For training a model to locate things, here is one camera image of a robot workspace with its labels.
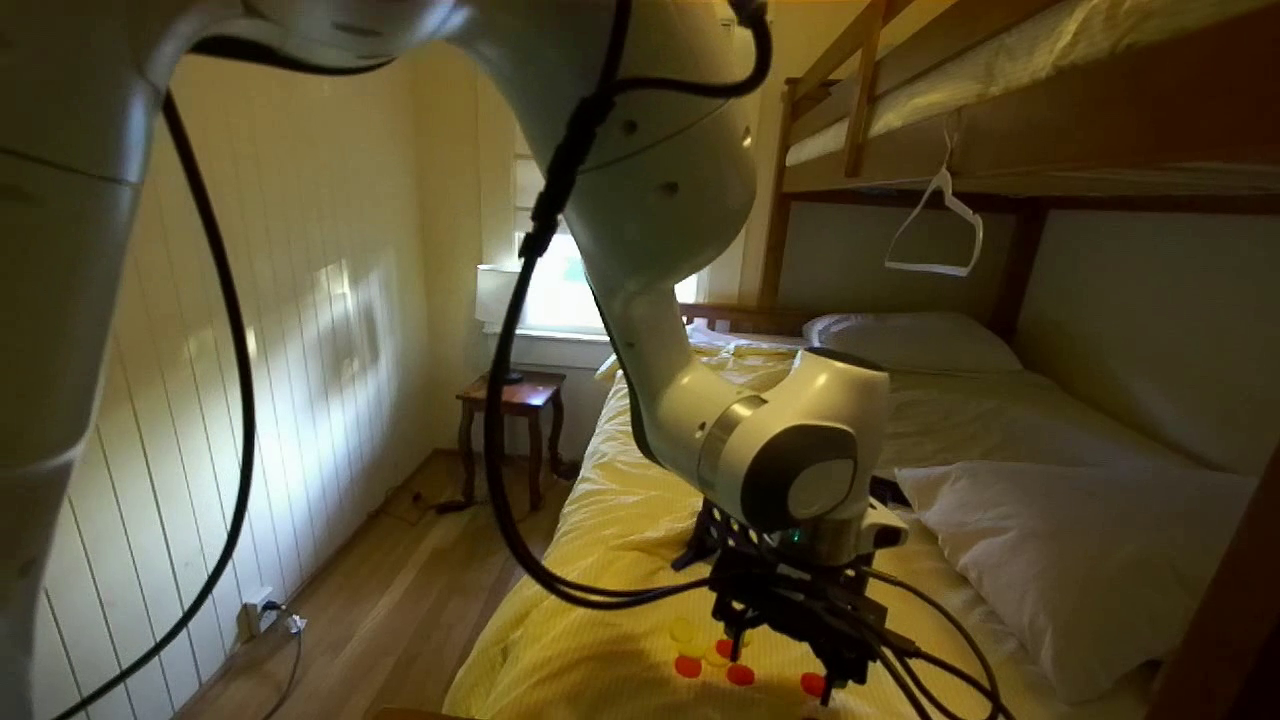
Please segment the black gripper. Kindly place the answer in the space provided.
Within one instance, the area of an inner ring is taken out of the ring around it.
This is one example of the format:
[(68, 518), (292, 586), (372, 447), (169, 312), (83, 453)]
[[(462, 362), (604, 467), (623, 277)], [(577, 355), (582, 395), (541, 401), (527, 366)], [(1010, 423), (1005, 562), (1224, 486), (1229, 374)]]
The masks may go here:
[(707, 587), (711, 618), (734, 646), (734, 659), (743, 655), (746, 628), (761, 624), (821, 655), (821, 705), (857, 681), (857, 659), (872, 659), (881, 654), (885, 608), (865, 598), (865, 580), (857, 572), (803, 572), (729, 548), (715, 558)]

